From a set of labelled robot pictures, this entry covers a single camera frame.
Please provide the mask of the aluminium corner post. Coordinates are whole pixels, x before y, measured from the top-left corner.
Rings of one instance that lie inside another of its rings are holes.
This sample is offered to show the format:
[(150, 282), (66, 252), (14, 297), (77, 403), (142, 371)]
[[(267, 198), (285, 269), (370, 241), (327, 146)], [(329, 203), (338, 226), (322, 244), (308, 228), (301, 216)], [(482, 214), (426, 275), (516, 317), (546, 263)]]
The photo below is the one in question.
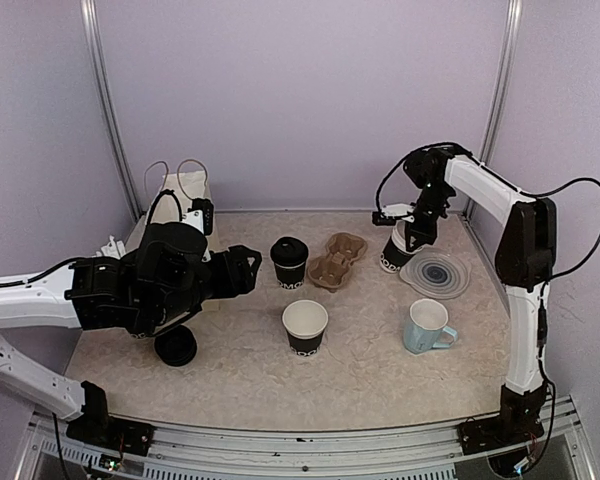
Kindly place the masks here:
[(142, 205), (126, 158), (116, 118), (114, 102), (108, 81), (96, 2), (93, 0), (82, 0), (80, 2), (80, 9), (86, 43), (91, 57), (92, 70), (98, 92), (100, 109), (104, 118), (106, 133), (113, 154), (115, 169), (131, 217), (134, 221), (137, 221), (142, 214)]
[(486, 165), (493, 158), (497, 136), (499, 133), (502, 116), (505, 110), (507, 91), (513, 70), (517, 41), (521, 26), (523, 12), (522, 0), (510, 0), (508, 2), (507, 18), (503, 35), (502, 48), (496, 83), (489, 110), (486, 131), (480, 148), (479, 159)]

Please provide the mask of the beige paper bag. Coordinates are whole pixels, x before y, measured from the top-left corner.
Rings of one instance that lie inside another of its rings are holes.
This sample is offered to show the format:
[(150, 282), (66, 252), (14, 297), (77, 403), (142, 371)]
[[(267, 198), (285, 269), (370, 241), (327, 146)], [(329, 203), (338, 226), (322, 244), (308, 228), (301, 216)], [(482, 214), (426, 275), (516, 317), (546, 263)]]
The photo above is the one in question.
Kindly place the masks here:
[[(155, 161), (145, 169), (143, 187), (148, 206), (147, 216), (158, 193), (165, 189), (174, 192), (184, 215), (191, 208), (194, 199), (211, 200), (208, 170), (201, 161), (195, 159), (181, 161), (174, 171), (170, 171), (166, 161)], [(209, 249), (218, 252), (221, 244), (215, 228), (215, 214), (212, 214), (212, 217), (213, 232), (206, 238)], [(167, 196), (159, 201), (150, 223), (166, 223), (178, 219), (177, 204), (172, 197)], [(204, 302), (202, 309), (204, 312), (218, 312), (220, 306), (220, 300), (208, 300)]]

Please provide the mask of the light blue ceramic mug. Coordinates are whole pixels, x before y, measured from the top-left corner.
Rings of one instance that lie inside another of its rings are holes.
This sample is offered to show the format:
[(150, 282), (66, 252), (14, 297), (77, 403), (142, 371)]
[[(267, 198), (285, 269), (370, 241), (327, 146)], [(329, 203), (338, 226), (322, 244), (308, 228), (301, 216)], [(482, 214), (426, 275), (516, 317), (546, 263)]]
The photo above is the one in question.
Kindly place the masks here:
[(458, 332), (448, 322), (448, 310), (440, 302), (427, 298), (413, 302), (404, 327), (404, 347), (415, 355), (451, 348)]

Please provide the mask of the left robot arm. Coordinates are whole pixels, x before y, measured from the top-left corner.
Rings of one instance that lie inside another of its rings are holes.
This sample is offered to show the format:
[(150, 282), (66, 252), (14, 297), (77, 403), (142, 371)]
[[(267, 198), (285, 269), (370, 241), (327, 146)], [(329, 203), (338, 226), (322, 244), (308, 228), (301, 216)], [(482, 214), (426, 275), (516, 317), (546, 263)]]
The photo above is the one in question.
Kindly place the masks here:
[(183, 222), (150, 224), (137, 249), (120, 259), (74, 258), (36, 277), (0, 283), (0, 381), (59, 418), (79, 420), (101, 445), (120, 434), (97, 385), (68, 379), (16, 350), (9, 328), (121, 328), (139, 338), (166, 334), (207, 300), (250, 293), (262, 261), (243, 245), (211, 252), (204, 234)]

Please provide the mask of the black cup holding straws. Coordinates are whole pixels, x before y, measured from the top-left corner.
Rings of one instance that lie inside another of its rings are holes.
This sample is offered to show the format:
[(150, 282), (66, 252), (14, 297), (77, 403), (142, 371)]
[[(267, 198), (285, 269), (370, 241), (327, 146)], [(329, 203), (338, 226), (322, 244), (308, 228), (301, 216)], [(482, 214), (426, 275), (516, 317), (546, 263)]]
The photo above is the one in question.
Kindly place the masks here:
[(146, 333), (146, 332), (139, 332), (139, 333), (138, 332), (128, 332), (128, 333), (132, 338), (137, 339), (137, 340), (150, 339), (150, 338), (154, 337), (153, 334)]

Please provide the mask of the bundle of white straws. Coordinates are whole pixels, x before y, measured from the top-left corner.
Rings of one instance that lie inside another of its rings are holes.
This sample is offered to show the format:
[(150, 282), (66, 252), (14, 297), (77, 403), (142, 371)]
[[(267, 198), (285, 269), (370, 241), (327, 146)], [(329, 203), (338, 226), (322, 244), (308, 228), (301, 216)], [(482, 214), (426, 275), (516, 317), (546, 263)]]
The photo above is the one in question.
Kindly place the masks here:
[(113, 235), (110, 235), (109, 241), (96, 252), (97, 257), (112, 257), (115, 259), (121, 259), (125, 254), (124, 243), (121, 240), (116, 240)]

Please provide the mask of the right aluminium corner post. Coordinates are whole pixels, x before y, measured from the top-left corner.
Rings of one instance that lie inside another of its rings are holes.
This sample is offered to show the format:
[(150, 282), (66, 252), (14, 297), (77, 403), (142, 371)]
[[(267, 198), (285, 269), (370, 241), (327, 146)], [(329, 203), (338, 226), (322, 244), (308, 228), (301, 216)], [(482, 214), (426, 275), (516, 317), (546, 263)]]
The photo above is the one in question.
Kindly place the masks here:
[(480, 148), (479, 159), (486, 165), (493, 158), (497, 136), (499, 133), (502, 116), (505, 110), (507, 91), (513, 70), (517, 41), (521, 26), (523, 12), (522, 0), (510, 0), (508, 2), (507, 18), (503, 35), (502, 48), (496, 83), (489, 110), (486, 131)]

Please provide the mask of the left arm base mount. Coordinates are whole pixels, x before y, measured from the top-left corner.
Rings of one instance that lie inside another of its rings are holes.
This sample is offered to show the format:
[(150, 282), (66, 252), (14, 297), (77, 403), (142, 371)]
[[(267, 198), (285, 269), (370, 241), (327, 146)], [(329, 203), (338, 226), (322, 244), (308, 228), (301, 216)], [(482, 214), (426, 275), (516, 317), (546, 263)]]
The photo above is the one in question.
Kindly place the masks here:
[(102, 388), (89, 381), (83, 381), (81, 387), (84, 391), (81, 415), (67, 424), (66, 435), (85, 444), (145, 457), (155, 427), (149, 423), (111, 416)]

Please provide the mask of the stack of black lids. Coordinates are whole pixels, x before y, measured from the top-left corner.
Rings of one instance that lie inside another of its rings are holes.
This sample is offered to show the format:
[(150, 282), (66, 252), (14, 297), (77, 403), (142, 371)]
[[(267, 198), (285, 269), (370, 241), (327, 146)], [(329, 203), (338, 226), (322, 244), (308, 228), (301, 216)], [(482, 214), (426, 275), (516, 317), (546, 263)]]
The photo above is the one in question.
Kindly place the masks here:
[(171, 367), (183, 367), (190, 363), (195, 358), (197, 349), (197, 341), (193, 333), (182, 325), (157, 336), (154, 341), (156, 354)]

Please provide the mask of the aluminium front rail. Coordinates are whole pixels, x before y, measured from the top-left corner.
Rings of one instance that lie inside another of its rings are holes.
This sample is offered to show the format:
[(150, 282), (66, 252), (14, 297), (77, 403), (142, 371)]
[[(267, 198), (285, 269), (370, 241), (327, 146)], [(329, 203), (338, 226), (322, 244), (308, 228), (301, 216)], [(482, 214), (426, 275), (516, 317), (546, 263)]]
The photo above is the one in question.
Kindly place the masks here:
[(566, 399), (544, 410), (550, 439), (466, 454), (455, 420), (404, 428), (268, 432), (157, 422), (143, 455), (87, 445), (34, 415), (13, 479), (596, 479)]

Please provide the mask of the black plastic cup lid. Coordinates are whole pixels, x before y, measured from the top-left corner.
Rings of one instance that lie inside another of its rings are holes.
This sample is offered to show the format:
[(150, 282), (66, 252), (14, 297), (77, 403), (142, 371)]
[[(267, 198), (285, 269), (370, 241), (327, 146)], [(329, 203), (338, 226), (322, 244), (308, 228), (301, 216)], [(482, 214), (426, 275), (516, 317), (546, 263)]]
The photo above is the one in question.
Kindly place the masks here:
[(271, 260), (281, 267), (296, 267), (305, 263), (309, 256), (308, 246), (295, 237), (281, 237), (270, 249)]

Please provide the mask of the grey swirl silicone lid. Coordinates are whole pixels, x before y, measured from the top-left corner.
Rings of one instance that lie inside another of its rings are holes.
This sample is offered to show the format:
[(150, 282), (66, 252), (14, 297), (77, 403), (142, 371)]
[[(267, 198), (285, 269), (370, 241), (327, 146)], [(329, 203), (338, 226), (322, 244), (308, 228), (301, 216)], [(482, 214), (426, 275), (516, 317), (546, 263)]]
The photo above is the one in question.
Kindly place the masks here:
[(467, 290), (471, 269), (458, 257), (429, 248), (415, 254), (401, 268), (399, 278), (426, 297), (450, 300)]

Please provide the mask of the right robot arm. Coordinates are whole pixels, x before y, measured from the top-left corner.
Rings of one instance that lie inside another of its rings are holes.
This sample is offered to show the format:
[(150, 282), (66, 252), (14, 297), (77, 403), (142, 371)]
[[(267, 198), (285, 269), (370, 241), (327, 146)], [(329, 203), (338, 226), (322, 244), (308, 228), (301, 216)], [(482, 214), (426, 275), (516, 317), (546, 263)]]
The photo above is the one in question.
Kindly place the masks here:
[(382, 205), (372, 213), (376, 226), (402, 226), (404, 261), (437, 239), (437, 222), (446, 217), (450, 198), (459, 193), (502, 226), (495, 270), (504, 286), (511, 319), (509, 370), (500, 394), (500, 411), (491, 433), (503, 444), (515, 442), (538, 421), (550, 384), (544, 371), (548, 333), (549, 284), (559, 278), (555, 188), (544, 193), (521, 190), (454, 142), (439, 142), (409, 152), (395, 166), (419, 189), (410, 204)]

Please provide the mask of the stack of paper cups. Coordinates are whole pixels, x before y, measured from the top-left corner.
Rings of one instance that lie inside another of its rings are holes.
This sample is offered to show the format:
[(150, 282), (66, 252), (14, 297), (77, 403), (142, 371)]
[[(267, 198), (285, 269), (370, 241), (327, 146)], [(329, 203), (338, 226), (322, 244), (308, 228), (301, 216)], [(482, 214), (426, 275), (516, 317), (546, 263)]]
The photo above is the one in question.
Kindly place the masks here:
[(405, 221), (396, 223), (380, 254), (379, 265), (385, 272), (398, 273), (415, 255), (407, 249), (405, 224)]

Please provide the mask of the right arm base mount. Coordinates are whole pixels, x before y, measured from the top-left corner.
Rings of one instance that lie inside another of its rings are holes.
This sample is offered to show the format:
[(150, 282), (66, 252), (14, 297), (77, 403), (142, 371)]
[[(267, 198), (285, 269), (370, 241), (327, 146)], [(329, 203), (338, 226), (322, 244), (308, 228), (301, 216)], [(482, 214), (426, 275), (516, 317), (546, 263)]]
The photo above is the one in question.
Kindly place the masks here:
[(546, 402), (548, 384), (518, 394), (501, 386), (497, 415), (466, 420), (457, 427), (464, 455), (472, 455), (530, 441), (544, 435), (540, 412)]

